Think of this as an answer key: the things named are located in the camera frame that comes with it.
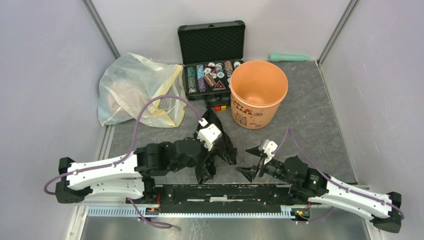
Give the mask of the black trash bag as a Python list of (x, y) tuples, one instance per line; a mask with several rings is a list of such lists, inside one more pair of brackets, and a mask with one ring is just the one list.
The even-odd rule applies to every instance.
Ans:
[(206, 156), (200, 157), (200, 162), (194, 167), (195, 176), (199, 185), (204, 184), (207, 180), (213, 179), (217, 173), (214, 159), (221, 158), (229, 165), (237, 164), (237, 148), (234, 147), (231, 138), (224, 131), (222, 122), (217, 114), (208, 108), (202, 116), (209, 124), (215, 124), (221, 131), (221, 136), (214, 143), (214, 147)]

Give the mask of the orange capybara trash bin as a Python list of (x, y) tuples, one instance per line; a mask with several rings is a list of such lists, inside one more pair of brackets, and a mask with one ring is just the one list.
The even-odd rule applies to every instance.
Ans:
[(286, 74), (275, 64), (251, 60), (238, 66), (229, 82), (232, 117), (240, 126), (257, 130), (274, 118), (289, 90)]

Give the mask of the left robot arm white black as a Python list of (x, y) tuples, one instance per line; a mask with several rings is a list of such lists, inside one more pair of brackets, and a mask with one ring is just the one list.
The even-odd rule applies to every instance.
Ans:
[(165, 176), (184, 168), (195, 168), (199, 183), (207, 178), (201, 172), (212, 154), (214, 145), (193, 137), (174, 142), (150, 143), (129, 155), (93, 162), (76, 162), (61, 158), (58, 171), (60, 181), (55, 186), (55, 197), (60, 204), (82, 202), (88, 196), (119, 196), (153, 203), (157, 190), (150, 185), (141, 188), (125, 179)]

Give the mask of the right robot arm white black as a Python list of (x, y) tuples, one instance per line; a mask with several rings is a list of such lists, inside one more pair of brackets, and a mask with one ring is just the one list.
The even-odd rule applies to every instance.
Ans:
[(237, 167), (237, 171), (249, 182), (267, 174), (288, 184), (289, 191), (283, 194), (284, 205), (324, 204), (356, 214), (379, 230), (400, 232), (403, 220), (401, 194), (394, 191), (375, 193), (350, 185), (309, 167), (297, 155), (281, 162), (270, 159), (259, 146), (246, 152), (260, 160), (251, 167)]

